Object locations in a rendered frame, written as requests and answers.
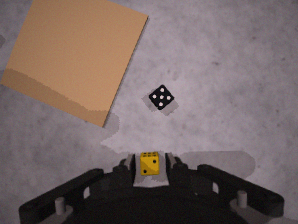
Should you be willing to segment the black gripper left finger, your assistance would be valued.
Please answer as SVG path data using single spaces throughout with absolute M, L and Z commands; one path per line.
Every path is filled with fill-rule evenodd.
M 110 173 L 100 168 L 89 170 L 21 205 L 20 224 L 61 224 L 106 196 L 106 202 L 134 197 L 135 176 L 135 154 L 122 159 Z M 84 199 L 88 187 L 90 195 Z

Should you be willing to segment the black die with white pips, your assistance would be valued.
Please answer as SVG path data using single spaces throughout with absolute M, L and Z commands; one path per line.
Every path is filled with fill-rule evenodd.
M 149 99 L 158 110 L 162 110 L 174 100 L 174 97 L 164 85 L 161 85 L 149 95 Z

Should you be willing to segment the tan square mat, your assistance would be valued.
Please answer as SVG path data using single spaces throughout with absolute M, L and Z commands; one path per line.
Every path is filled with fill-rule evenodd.
M 108 0 L 33 0 L 0 84 L 104 127 L 147 20 Z

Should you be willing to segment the yellow die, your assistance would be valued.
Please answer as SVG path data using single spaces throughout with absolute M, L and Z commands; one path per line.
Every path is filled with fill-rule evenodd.
M 141 175 L 159 175 L 158 152 L 143 152 L 140 156 Z

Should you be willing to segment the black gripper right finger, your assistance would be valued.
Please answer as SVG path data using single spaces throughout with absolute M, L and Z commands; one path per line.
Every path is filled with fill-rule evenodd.
M 167 196 L 194 200 L 195 193 L 240 215 L 249 224 L 283 224 L 281 195 L 208 164 L 193 170 L 178 162 L 182 162 L 179 157 L 165 153 Z M 213 191 L 213 182 L 218 193 Z

